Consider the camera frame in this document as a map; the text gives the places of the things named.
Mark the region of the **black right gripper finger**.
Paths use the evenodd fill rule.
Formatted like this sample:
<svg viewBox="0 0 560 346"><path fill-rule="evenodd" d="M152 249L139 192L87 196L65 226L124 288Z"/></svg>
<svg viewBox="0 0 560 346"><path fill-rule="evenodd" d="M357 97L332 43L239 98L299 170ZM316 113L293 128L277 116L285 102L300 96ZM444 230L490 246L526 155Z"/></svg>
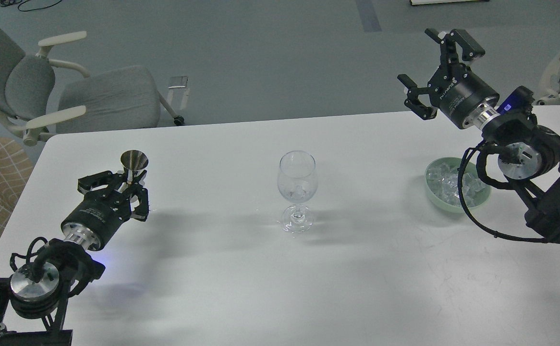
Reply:
<svg viewBox="0 0 560 346"><path fill-rule="evenodd" d="M453 76L453 69L460 68L463 62L472 62L486 54L486 51L465 29L451 29L450 32L425 29L425 34L438 43L440 66L443 79Z"/></svg>
<svg viewBox="0 0 560 346"><path fill-rule="evenodd" d="M435 107L428 107L419 100L419 96L429 95L429 89L418 87L406 74L397 75L397 79L406 89L404 105L421 120L433 120L438 110Z"/></svg>

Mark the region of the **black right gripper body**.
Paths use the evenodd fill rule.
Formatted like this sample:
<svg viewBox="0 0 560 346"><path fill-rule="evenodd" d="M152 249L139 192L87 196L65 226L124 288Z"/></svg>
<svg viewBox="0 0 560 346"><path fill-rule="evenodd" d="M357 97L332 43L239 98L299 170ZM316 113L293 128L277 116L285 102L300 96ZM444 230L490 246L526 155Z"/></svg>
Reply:
<svg viewBox="0 0 560 346"><path fill-rule="evenodd" d="M429 100L459 129L469 126L478 105L497 105L499 94L464 63L440 65L428 81Z"/></svg>

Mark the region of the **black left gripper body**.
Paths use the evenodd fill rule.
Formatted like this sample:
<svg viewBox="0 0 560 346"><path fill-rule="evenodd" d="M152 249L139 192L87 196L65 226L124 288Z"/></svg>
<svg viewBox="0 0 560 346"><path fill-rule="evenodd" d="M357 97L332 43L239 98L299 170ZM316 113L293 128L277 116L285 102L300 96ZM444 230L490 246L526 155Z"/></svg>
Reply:
<svg viewBox="0 0 560 346"><path fill-rule="evenodd" d="M133 197L132 187L87 192L61 224L64 240L84 250L104 249L122 224L131 219Z"/></svg>

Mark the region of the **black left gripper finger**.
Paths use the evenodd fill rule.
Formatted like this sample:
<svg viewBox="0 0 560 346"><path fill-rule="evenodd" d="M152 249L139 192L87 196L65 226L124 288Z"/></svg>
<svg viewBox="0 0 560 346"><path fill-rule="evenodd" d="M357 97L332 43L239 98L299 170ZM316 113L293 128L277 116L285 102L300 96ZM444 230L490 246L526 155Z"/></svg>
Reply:
<svg viewBox="0 0 560 346"><path fill-rule="evenodd" d="M120 192L125 184L124 173L103 171L78 179L78 192L85 195L90 191L103 187L101 189L102 195L110 195L114 191Z"/></svg>
<svg viewBox="0 0 560 346"><path fill-rule="evenodd" d="M129 202L135 202L137 206L131 207L131 219L145 222L150 213L150 203L148 199L148 189L141 184L130 184L126 189L126 194L129 197Z"/></svg>

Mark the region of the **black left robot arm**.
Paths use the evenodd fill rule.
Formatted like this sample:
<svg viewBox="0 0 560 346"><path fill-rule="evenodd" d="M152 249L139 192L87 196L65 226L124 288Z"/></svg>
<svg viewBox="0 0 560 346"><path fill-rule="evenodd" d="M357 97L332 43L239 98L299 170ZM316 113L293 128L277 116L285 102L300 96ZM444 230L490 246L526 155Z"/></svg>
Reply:
<svg viewBox="0 0 560 346"><path fill-rule="evenodd" d="M12 253L12 274L0 277L0 346L69 346L64 329L69 299L98 280L105 266L90 256L104 249L130 219L150 209L144 168L104 171L78 180L83 201L62 222L63 239L34 239L25 254Z"/></svg>

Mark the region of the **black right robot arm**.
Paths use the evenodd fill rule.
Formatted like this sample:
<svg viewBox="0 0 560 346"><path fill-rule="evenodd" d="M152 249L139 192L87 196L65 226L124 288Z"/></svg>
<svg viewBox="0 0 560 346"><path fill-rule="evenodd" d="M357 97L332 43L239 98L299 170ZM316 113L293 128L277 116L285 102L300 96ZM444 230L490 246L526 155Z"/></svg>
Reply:
<svg viewBox="0 0 560 346"><path fill-rule="evenodd" d="M425 34L440 48L440 64L424 87L406 74L404 104L422 120L443 112L458 129L481 131L482 142L468 148L459 167L458 187L470 159L477 155L477 176L497 190L517 193L527 207L524 221L538 234L522 238L495 231L475 221L495 238L560 245L560 136L539 125L533 113L533 92L516 88L506 100L472 70L470 63L485 49L464 29L449 32L427 28Z"/></svg>

